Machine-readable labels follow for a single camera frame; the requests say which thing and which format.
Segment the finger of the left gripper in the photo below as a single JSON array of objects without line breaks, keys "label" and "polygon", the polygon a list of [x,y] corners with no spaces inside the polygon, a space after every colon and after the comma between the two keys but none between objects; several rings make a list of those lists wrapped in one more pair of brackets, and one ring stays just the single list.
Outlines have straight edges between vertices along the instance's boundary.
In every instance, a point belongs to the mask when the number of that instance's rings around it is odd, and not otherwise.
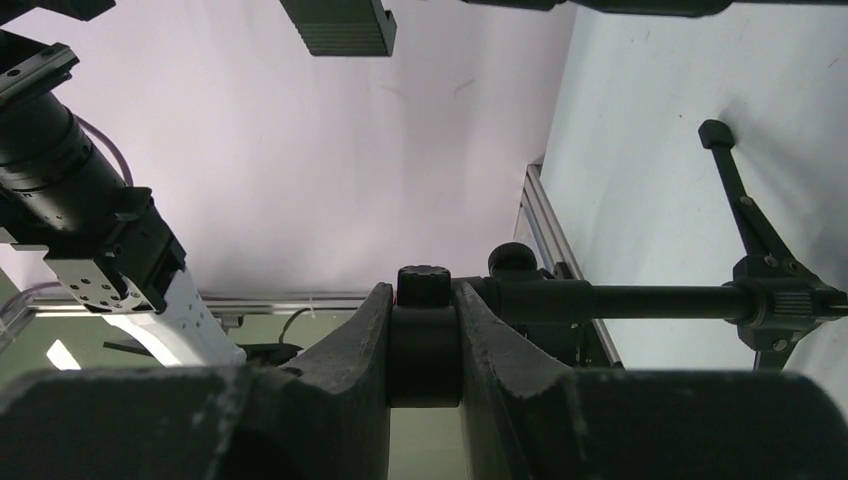
[{"label": "finger of the left gripper", "polygon": [[115,0],[1,0],[1,25],[35,9],[78,21],[90,21],[116,6]]}]

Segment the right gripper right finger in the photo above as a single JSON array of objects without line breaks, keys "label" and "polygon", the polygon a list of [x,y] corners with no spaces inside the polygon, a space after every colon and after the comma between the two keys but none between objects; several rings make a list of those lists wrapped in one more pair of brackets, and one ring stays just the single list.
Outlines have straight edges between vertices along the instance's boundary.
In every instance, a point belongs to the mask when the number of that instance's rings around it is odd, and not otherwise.
[{"label": "right gripper right finger", "polygon": [[471,479],[843,479],[847,425],[786,372],[572,369],[457,287]]}]

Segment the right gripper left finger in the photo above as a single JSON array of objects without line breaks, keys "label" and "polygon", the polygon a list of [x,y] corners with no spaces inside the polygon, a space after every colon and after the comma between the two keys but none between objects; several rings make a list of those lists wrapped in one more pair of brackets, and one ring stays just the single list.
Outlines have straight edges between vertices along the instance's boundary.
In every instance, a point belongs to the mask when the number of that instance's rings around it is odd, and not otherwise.
[{"label": "right gripper left finger", "polygon": [[1,394],[5,479],[383,479],[390,285],[281,367],[35,372]]}]

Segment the black round-base mic stand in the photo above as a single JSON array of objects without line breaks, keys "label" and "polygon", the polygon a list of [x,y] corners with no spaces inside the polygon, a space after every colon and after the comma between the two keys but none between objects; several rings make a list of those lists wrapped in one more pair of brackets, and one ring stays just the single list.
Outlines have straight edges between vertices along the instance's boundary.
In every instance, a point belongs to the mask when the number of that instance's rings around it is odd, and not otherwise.
[{"label": "black round-base mic stand", "polygon": [[[727,9],[729,1],[579,1],[601,13],[701,18]],[[289,0],[285,10],[314,57],[390,57],[397,21],[373,0]]]}]

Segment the black small tripod stand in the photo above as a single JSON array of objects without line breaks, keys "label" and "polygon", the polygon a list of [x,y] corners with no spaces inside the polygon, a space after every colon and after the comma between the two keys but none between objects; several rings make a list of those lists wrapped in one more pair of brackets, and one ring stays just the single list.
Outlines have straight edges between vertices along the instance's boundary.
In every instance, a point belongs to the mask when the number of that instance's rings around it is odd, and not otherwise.
[{"label": "black small tripod stand", "polygon": [[755,354],[758,370],[784,367],[797,343],[820,325],[844,318],[847,295],[792,254],[745,189],[733,158],[736,139],[717,119],[698,130],[715,161],[744,256],[721,286],[615,286],[580,280],[563,262],[541,268],[525,244],[495,248],[485,277],[455,278],[443,268],[403,267],[391,313],[387,400],[394,408],[455,407],[462,398],[462,351],[453,296],[471,289],[518,333],[539,328],[559,342],[556,359],[570,367],[617,368],[602,336],[606,319],[720,319]]}]

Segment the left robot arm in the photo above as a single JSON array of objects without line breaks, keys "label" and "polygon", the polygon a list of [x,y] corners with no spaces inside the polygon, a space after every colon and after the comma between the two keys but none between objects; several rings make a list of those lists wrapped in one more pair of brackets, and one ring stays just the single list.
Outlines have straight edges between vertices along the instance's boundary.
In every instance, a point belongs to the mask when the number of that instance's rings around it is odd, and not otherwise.
[{"label": "left robot arm", "polygon": [[55,96],[78,57],[1,35],[1,240],[40,251],[88,312],[162,365],[239,365],[246,352],[204,304],[152,192],[124,179]]}]

